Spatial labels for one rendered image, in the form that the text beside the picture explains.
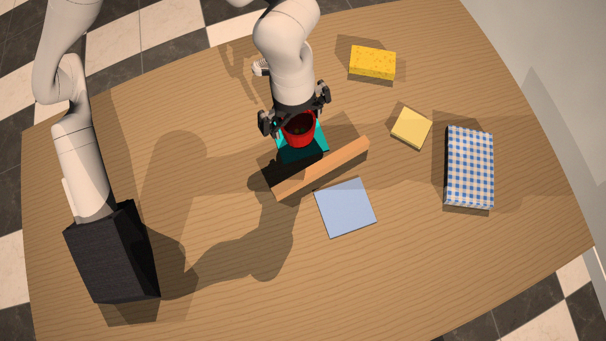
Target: blue and white checkered box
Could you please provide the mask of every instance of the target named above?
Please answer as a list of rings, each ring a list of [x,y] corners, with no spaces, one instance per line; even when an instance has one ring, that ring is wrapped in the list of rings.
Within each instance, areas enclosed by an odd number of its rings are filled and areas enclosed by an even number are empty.
[[[454,206],[494,207],[492,134],[449,125],[446,129],[447,178],[444,203]]]

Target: wood grain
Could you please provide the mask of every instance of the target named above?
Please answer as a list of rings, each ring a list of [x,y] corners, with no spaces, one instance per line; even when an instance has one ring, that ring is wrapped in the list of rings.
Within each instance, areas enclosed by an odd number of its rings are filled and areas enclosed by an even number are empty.
[[[331,150],[366,135],[378,222],[330,240],[313,195],[277,202],[276,145],[256,126],[268,79],[243,37],[91,99],[117,200],[148,226],[162,299],[96,305],[61,231],[72,222],[51,120],[22,135],[22,223],[38,340],[430,340],[505,302],[594,243],[524,95],[458,1],[332,13],[308,38],[332,102]],[[347,73],[351,45],[396,52],[393,81]],[[416,151],[404,107],[433,121]],[[220,118],[229,118],[222,125]],[[442,206],[444,129],[493,133],[494,208]]]
[[[369,145],[370,141],[366,135],[360,136],[355,141],[351,141],[338,150],[329,153],[328,156],[324,156],[321,160],[311,164],[306,169],[275,185],[271,188],[271,192],[277,201],[282,201],[301,191],[322,176],[347,164],[347,162],[355,159],[356,156],[368,151]]]

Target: black pedestal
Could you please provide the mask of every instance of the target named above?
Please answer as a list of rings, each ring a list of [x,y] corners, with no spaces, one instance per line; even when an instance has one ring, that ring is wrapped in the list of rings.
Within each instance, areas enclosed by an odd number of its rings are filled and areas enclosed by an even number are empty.
[[[152,246],[133,199],[105,218],[71,224],[63,237],[94,303],[160,297]]]

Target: sponge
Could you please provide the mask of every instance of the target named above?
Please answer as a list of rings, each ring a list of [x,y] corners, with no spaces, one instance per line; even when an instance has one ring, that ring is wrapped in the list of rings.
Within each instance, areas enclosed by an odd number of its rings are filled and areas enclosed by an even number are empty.
[[[349,73],[393,81],[396,77],[396,53],[352,45]]]
[[[398,117],[396,124],[391,129],[391,134],[420,150],[429,134],[432,121],[404,107]]]

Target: yellow sticky note pad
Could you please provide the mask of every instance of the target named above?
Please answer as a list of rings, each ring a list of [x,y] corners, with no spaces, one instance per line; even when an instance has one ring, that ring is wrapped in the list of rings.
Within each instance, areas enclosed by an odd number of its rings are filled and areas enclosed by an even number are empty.
[[[396,53],[352,45],[349,73],[393,81],[396,77]]]
[[[427,138],[427,134],[429,134],[432,123],[432,121],[420,114],[404,107],[396,124],[391,129],[391,134],[420,150]]]

